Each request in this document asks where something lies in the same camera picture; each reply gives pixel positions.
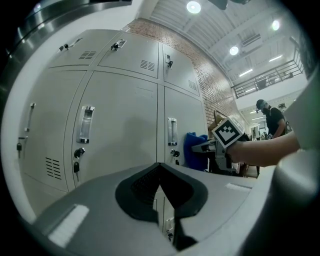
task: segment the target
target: hand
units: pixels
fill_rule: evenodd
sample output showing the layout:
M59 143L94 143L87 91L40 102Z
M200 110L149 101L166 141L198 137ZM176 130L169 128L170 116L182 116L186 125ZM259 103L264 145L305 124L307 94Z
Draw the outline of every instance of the hand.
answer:
M241 159L241 147L243 142L236 141L226 149L226 153L231 157L233 163L243 162Z

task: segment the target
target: person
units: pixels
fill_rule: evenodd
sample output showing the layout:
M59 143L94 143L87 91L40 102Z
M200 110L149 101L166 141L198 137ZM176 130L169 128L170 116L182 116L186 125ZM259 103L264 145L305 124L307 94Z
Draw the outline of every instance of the person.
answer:
M281 158L300 149L294 131L275 139L236 141L226 153L234 163L266 167L276 165Z
M265 100L259 99L256 102L256 109L260 110L266 118L268 127L268 139L275 139L286 134L286 123L284 115L276 107L271 107Z
M284 116L284 113L285 113L285 111L287 109L286 104L285 103L279 104L278 105L278 109L281 111L281 113ZM285 134L288 134L288 133L292 132L292 128L291 128L289 122L286 120L285 116L284 116L284 123L285 123Z

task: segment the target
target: balcony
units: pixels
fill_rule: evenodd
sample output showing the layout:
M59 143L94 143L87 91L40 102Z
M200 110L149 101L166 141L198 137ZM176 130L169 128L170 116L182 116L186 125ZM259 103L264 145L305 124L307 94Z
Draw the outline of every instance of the balcony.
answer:
M300 53L295 49L292 60L238 83L231 88L234 89L236 98L238 99L269 88L285 80L292 79L303 72L304 67L300 60Z

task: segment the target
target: locker door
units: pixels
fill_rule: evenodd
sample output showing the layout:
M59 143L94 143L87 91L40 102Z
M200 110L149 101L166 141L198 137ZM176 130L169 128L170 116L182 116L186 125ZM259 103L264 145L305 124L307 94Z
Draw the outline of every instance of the locker door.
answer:
M85 71L54 71L43 75L32 91L27 114L22 170L35 180L68 191L63 161L67 117Z
M168 66L170 61L173 62L171 68ZM199 96L194 65L190 58L167 45L163 45L163 68L165 82Z
M123 34L120 39L126 41L124 45L118 50L109 50L99 66L133 71L158 78L159 43L129 33Z
M165 193L159 186L158 191L155 193L153 200L153 209L158 212L159 229L163 232L164 226L164 205L165 205Z
M76 186L156 161L157 89L155 83L126 75L92 74L73 130L72 161L77 161L76 150L85 149L79 182L73 176Z
M86 30L73 42L74 46L58 53L58 57L51 63L50 68L91 65L101 50L117 35L117 30L92 29Z
M171 150L174 149L180 152L178 160L182 166L185 163L184 141L186 134L191 132L196 132L197 136L206 134L202 103L168 87L164 88L164 98L165 162L175 163L171 155Z
M164 198L163 210L163 234L169 238L169 234L175 235L175 209L169 202L168 198Z

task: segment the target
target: white metal locker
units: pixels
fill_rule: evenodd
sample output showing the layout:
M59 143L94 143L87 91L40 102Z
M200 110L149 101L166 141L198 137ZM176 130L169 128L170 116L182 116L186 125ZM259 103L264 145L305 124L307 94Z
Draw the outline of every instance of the white metal locker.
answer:
M153 200L153 209L158 213L159 229L163 231L164 226L164 205L165 205L165 193L162 191L161 186L159 186L157 192L155 193Z
M163 234L169 238L169 234L175 234L175 209L169 202L168 198L164 198L163 204Z
M70 152L77 161L74 152L85 149L80 184L156 161L157 89L157 84L142 79L93 73L78 108ZM79 185L77 176L73 178Z
M171 150L180 152L177 158L182 166L185 163L184 141L187 133L197 136L206 134L202 103L193 97L164 88L165 108L165 162L175 163Z
M21 152L22 170L46 185L68 191L63 161L64 136L69 109L86 71L50 71L37 82Z
M133 71L158 78L158 42L130 33L124 33L114 42L124 44L118 50L110 49L99 66Z
M50 68L91 65L101 50L119 34L117 30L91 29L81 33L69 45L68 50L58 53L58 57L50 64Z
M168 66L169 62L173 62L171 67ZM163 75L165 82L199 96L191 59L165 44L163 44Z

